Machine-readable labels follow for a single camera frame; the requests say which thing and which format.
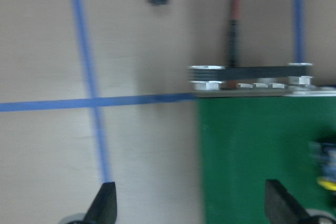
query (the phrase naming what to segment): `beige wall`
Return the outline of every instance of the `beige wall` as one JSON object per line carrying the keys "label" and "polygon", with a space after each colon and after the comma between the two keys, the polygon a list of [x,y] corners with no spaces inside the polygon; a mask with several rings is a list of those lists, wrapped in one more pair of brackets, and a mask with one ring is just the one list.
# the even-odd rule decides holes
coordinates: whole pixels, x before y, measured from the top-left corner
{"label": "beige wall", "polygon": [[[307,61],[333,74],[336,0],[306,0]],[[242,66],[292,61],[291,0],[241,0]],[[0,102],[86,97],[70,0],[0,0]],[[186,67],[222,65],[229,0],[85,0],[103,97],[190,92]],[[118,223],[202,223],[193,102],[103,109]],[[57,223],[100,185],[88,109],[0,113],[0,216]]]}

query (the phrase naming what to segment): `green board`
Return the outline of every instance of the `green board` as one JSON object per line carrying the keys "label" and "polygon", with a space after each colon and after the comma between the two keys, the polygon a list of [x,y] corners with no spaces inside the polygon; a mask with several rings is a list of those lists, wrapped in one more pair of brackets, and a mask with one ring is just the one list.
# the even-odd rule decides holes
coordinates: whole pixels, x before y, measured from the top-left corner
{"label": "green board", "polygon": [[207,224],[269,223],[265,179],[334,214],[310,143],[336,133],[336,97],[197,98]]}

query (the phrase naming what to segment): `blue tape line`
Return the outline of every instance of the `blue tape line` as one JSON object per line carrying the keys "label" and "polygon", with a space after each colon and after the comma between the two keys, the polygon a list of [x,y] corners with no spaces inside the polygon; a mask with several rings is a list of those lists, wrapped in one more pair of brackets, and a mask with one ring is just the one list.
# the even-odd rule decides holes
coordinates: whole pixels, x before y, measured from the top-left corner
{"label": "blue tape line", "polygon": [[[78,45],[80,47],[81,60],[85,69],[85,74],[88,83],[88,90],[90,98],[95,99],[98,97],[98,88],[95,79],[95,69],[93,65],[93,59],[91,56],[91,49],[89,44],[88,31],[86,28],[86,19],[83,11],[83,4],[81,0],[72,0],[74,17],[76,20]],[[110,174],[110,165],[107,152],[107,140],[104,130],[104,124],[100,109],[98,107],[92,108],[94,126],[97,136],[97,146],[100,157],[100,165],[102,169],[103,182],[109,182],[112,180]]]}
{"label": "blue tape line", "polygon": [[0,112],[79,109],[106,106],[139,105],[152,103],[171,103],[193,101],[189,93],[137,95],[132,97],[106,97],[95,99],[72,99],[55,101],[9,102],[0,103]]}
{"label": "blue tape line", "polygon": [[305,61],[305,31],[303,27],[303,0],[294,0],[295,61]]}

